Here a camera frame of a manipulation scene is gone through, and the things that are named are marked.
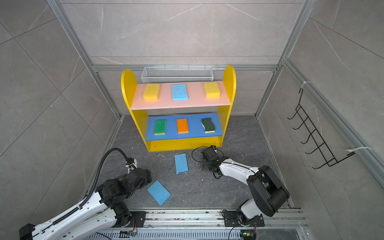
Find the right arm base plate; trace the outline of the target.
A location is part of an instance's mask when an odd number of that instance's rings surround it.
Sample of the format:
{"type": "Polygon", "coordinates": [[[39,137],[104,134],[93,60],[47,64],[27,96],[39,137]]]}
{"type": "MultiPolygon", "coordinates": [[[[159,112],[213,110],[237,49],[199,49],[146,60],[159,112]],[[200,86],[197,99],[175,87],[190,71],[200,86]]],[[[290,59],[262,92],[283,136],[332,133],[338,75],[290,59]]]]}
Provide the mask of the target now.
{"type": "Polygon", "coordinates": [[[221,215],[226,227],[264,227],[263,215],[257,215],[252,219],[247,219],[237,211],[222,210],[221,215]]]}

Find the green yellow sponge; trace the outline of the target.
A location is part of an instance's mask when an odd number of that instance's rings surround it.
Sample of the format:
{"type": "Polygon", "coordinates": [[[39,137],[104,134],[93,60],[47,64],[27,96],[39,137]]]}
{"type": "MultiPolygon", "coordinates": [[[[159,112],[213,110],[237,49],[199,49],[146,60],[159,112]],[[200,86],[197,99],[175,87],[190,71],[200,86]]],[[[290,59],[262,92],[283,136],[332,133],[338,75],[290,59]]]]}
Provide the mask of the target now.
{"type": "Polygon", "coordinates": [[[154,129],[154,135],[165,135],[166,134],[166,126],[167,126],[167,120],[156,120],[155,121],[155,129],[154,129]]]}

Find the light blue sponge row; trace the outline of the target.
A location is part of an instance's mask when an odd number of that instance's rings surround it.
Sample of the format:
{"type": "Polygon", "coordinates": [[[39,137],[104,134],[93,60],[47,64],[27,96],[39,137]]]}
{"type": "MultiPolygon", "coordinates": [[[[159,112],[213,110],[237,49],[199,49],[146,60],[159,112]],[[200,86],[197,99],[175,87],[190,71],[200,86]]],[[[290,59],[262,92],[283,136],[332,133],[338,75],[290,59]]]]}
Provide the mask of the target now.
{"type": "Polygon", "coordinates": [[[186,154],[175,155],[176,173],[188,172],[188,163],[186,154]]]}

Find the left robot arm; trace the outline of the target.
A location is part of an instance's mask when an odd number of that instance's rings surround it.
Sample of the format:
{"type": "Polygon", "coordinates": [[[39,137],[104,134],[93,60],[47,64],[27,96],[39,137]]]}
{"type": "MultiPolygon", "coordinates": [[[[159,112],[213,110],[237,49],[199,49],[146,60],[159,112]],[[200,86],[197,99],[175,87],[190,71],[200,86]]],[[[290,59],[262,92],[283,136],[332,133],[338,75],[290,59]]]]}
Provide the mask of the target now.
{"type": "Polygon", "coordinates": [[[151,183],[151,172],[137,166],[119,148],[108,150],[102,157],[89,193],[73,207],[39,225],[26,224],[19,230],[21,240],[80,240],[99,230],[125,227],[134,222],[125,200],[151,183]],[[113,151],[119,152],[128,173],[97,185],[103,164],[113,151]]]}

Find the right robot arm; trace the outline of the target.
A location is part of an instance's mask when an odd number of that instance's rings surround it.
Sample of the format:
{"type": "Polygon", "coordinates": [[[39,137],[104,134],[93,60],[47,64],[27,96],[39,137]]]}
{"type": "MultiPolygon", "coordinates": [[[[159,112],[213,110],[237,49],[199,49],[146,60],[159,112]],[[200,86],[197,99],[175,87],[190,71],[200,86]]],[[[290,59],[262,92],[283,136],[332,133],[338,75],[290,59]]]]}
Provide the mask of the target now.
{"type": "Polygon", "coordinates": [[[223,217],[236,226],[247,226],[262,216],[272,217],[290,198],[290,193],[279,177],[269,166],[250,167],[235,162],[216,146],[202,150],[200,161],[203,170],[209,170],[216,179],[230,177],[250,189],[252,198],[242,203],[234,214],[223,211],[223,217]]]}

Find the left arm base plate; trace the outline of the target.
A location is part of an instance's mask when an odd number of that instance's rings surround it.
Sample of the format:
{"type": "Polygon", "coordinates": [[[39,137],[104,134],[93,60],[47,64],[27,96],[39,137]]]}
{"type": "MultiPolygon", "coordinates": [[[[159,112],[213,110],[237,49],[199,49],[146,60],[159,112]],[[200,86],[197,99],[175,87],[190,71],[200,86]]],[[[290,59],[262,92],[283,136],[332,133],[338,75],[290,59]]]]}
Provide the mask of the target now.
{"type": "Polygon", "coordinates": [[[136,225],[136,228],[143,228],[146,220],[147,212],[133,211],[133,212],[130,212],[130,214],[131,216],[129,218],[129,221],[126,225],[124,225],[124,228],[132,229],[134,224],[136,225]]]}

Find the orange sponge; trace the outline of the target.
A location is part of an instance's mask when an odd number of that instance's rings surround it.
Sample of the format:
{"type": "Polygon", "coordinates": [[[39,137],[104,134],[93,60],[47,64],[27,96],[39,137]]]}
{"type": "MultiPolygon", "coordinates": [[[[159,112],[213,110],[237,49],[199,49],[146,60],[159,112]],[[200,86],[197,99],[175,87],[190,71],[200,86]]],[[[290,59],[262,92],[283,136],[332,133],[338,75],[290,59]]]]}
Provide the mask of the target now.
{"type": "Polygon", "coordinates": [[[188,126],[188,119],[187,118],[177,119],[177,130],[178,130],[178,134],[189,133],[189,126],[188,126]]]}

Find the dark green curved sponge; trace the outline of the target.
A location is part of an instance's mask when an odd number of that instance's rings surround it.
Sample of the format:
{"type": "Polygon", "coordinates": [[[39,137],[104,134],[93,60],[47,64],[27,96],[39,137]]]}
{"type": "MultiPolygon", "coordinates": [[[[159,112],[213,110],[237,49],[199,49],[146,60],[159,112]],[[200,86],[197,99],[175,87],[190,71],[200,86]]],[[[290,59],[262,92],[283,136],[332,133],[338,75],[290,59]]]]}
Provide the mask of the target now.
{"type": "Polygon", "coordinates": [[[204,118],[202,119],[202,126],[206,134],[214,133],[216,131],[216,127],[212,122],[212,118],[204,118]]]}

